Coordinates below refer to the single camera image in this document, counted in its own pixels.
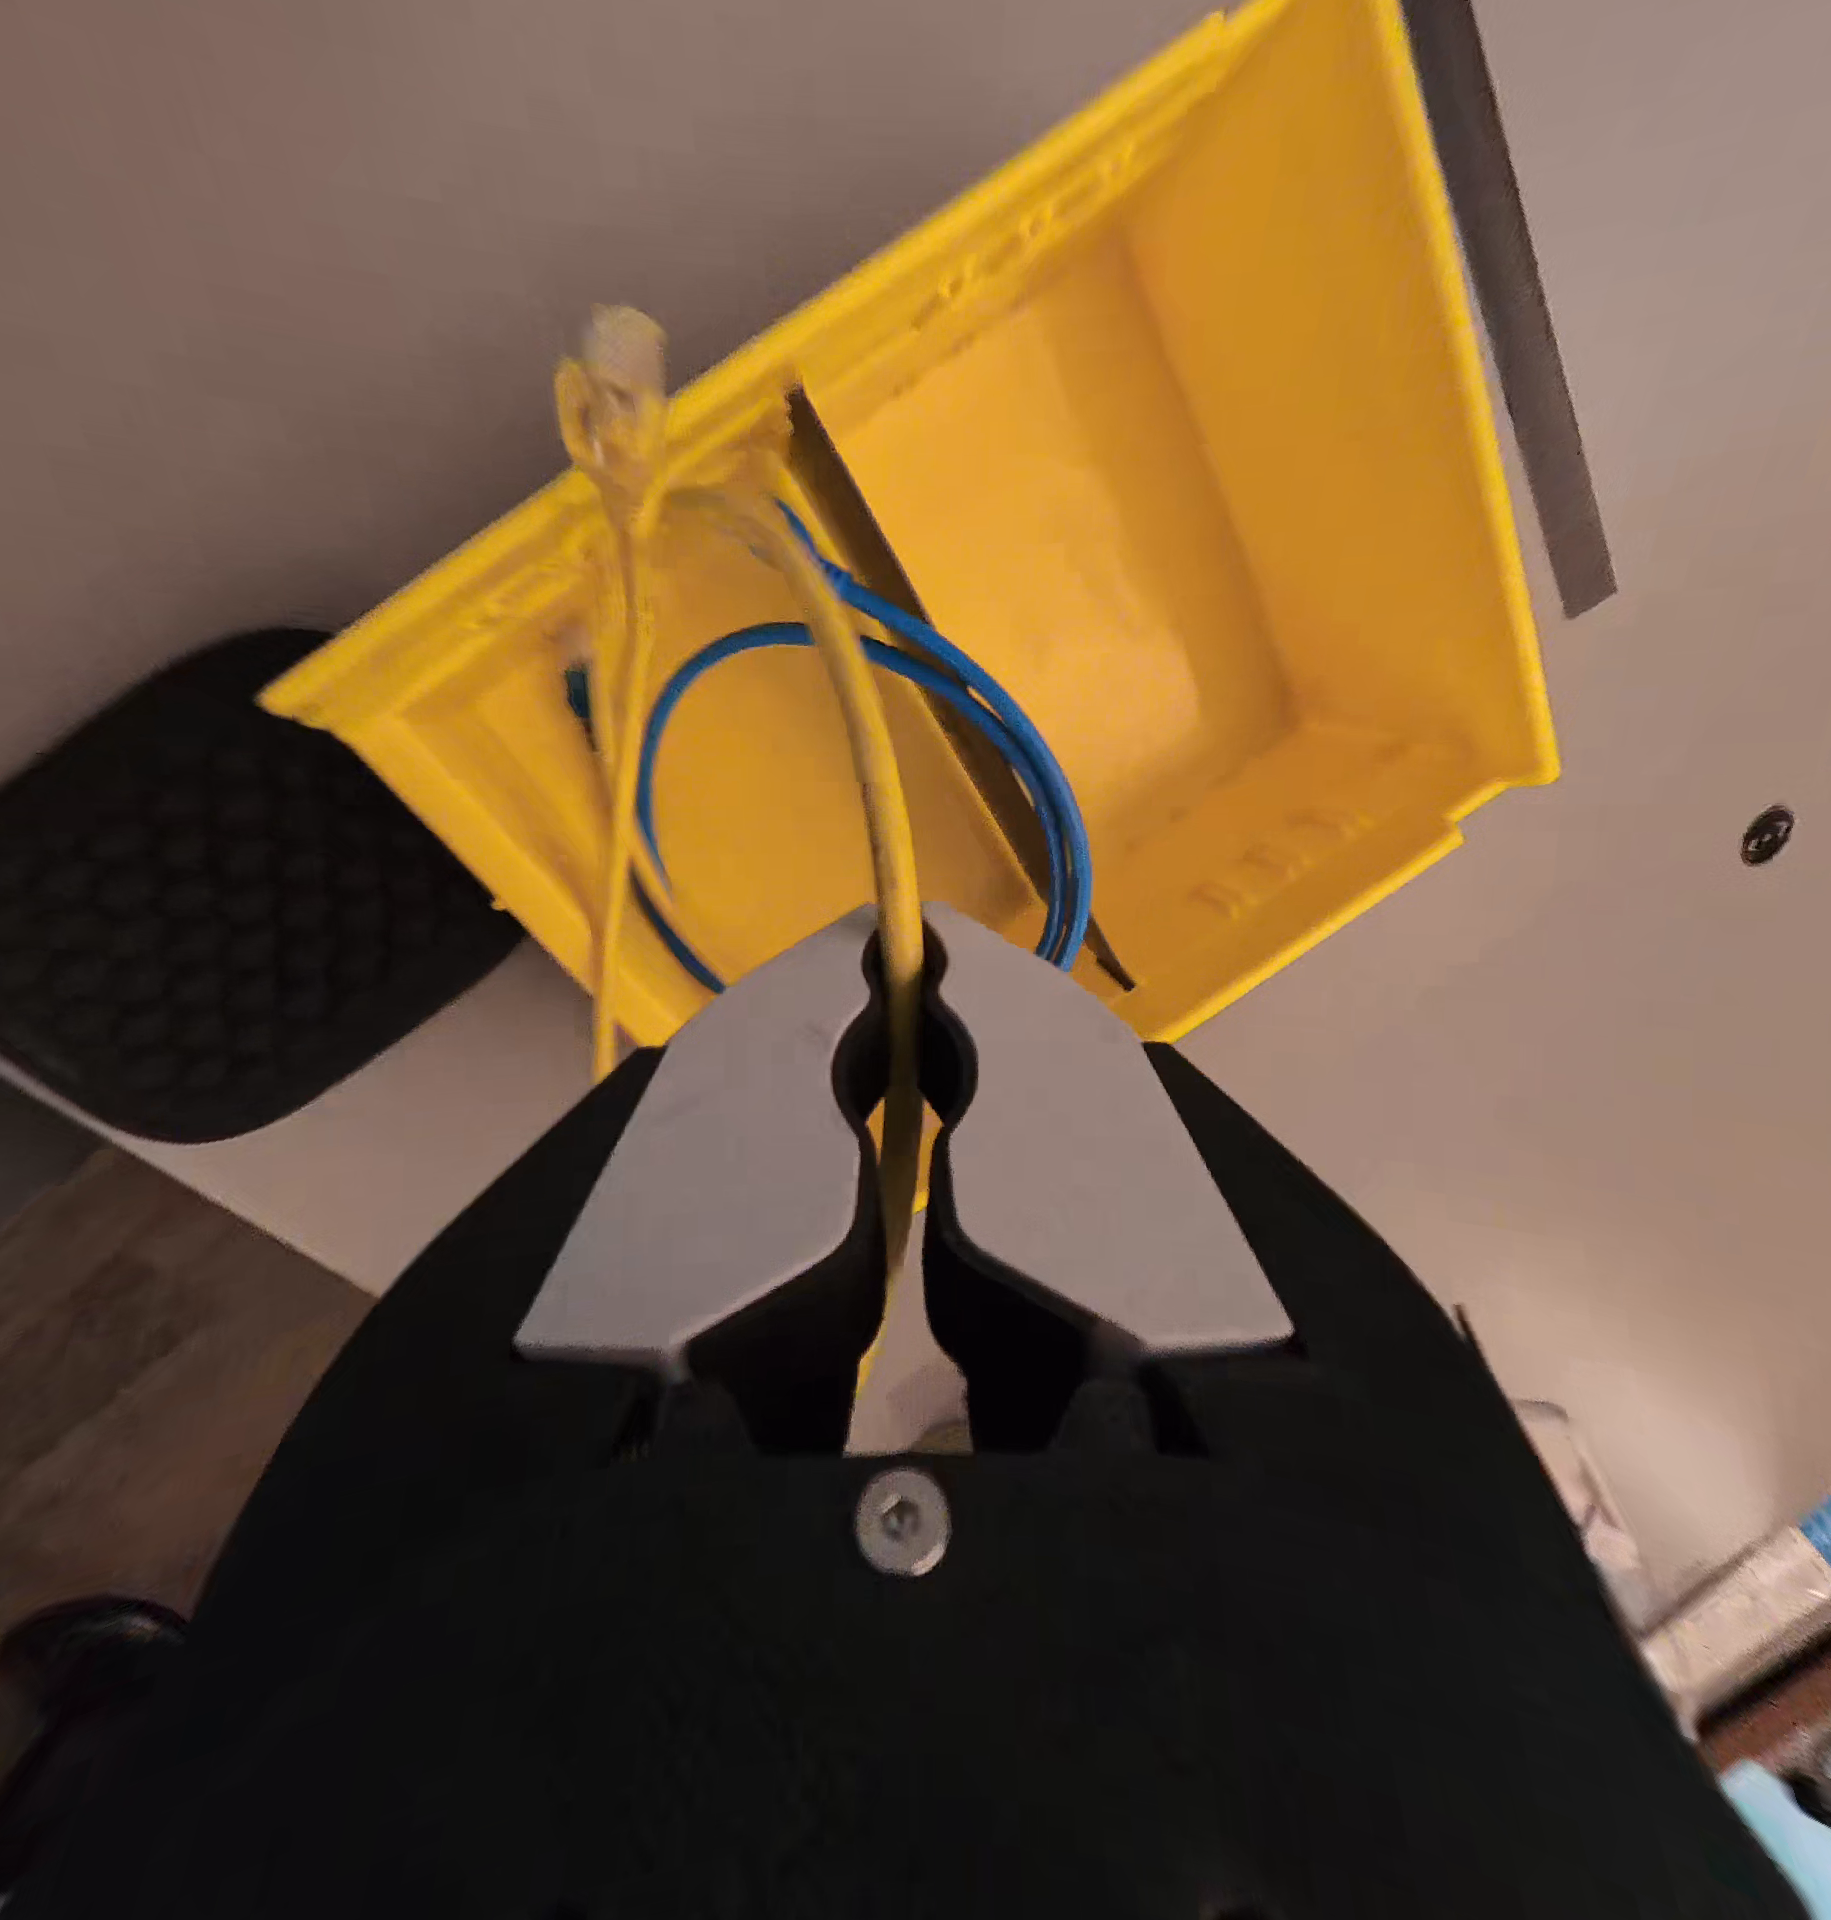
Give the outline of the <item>black rounded object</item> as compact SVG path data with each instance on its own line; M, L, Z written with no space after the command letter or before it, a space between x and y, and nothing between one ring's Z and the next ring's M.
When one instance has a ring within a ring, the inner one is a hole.
M524 941L348 745L260 705L326 641L218 638L0 783L0 1058L110 1129L264 1129Z

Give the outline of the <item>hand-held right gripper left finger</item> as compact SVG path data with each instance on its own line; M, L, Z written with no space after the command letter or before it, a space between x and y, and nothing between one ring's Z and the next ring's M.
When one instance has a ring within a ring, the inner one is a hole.
M849 1377L889 1260L875 917L764 961L662 1048L516 1333L534 1359Z

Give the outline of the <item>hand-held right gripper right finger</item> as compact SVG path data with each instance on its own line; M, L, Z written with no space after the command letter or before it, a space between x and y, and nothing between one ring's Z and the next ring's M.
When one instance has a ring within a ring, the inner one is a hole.
M1285 1342L1287 1309L1133 1027L957 908L925 919L949 1190L931 1220L1149 1356Z

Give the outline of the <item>black bin divider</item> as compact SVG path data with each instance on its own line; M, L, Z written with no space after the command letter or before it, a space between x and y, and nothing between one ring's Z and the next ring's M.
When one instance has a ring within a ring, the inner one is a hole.
M790 470L812 501L812 511L828 534L816 539L840 564L859 577L863 587L887 599L909 618L927 618L927 609L913 587L899 556L885 539L879 519L869 508L853 473L832 442L826 422L816 412L804 386L788 395ZM949 741L949 752L973 786L977 799L999 830L1001 842L1027 878L1039 900L1053 874L1047 828L1035 816L1019 772L1009 767L999 745L963 717L943 698L921 694L929 715Z

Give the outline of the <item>yellow plastic bin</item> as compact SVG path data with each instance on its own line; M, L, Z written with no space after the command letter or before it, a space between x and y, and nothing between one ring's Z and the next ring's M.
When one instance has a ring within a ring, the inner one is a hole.
M1475 316L1401 3L1213 11L674 395L678 482L790 458L804 386L931 625L1071 777L1075 980L1177 1042L1557 777ZM784 495L814 535L792 470ZM602 593L564 472L262 694L350 745L584 988ZM840 564L838 554L820 549ZM724 981L873 906L828 670L684 694L654 773Z

